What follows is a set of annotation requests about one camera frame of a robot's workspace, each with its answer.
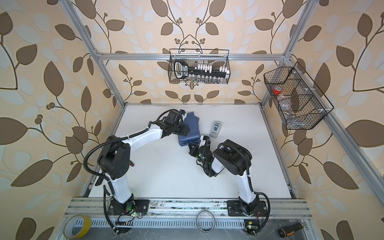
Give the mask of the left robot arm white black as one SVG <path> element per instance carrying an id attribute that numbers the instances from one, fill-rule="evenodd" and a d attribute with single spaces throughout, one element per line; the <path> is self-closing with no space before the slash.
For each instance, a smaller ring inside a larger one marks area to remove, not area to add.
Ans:
<path id="1" fill-rule="evenodd" d="M 186 117 L 187 113 L 184 110 L 170 109 L 163 112 L 155 121 L 150 121 L 148 126 L 138 133 L 119 138 L 112 135 L 106 142 L 87 153 L 83 166 L 88 173 L 106 181 L 111 191 L 111 197 L 117 203 L 128 204 L 134 199 L 126 177 L 131 166 L 131 154 L 139 148 L 169 135 L 187 136 L 190 129 L 184 123 Z M 97 160 L 102 173 L 91 170 L 88 166 L 89 158 L 98 149 L 102 150 Z"/>

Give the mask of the blue wrapping paper sheet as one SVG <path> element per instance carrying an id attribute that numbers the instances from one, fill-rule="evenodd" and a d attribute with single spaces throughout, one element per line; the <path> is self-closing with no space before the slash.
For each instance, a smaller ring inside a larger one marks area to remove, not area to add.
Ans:
<path id="1" fill-rule="evenodd" d="M 187 136 L 178 136 L 179 145 L 181 147 L 192 145 L 192 144 L 200 144 L 201 135 L 199 128 L 199 118 L 195 116 L 194 112 L 187 113 L 187 117 L 184 120 L 184 124 L 187 125 L 190 129 L 190 132 Z"/>

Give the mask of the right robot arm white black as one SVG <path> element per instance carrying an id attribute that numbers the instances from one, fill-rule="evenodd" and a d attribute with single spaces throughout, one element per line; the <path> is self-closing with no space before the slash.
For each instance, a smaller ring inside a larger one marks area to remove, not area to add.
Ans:
<path id="1" fill-rule="evenodd" d="M 265 194 L 255 192 L 252 187 L 250 176 L 252 154 L 231 140 L 220 143 L 213 152 L 210 150 L 210 146 L 210 138 L 203 136 L 200 144 L 189 145 L 189 154 L 197 159 L 197 165 L 208 177 L 216 177 L 224 169 L 235 175 L 242 213 L 246 216 L 259 214 L 261 210 L 258 207 L 262 207 L 260 195 L 265 196 Z"/>

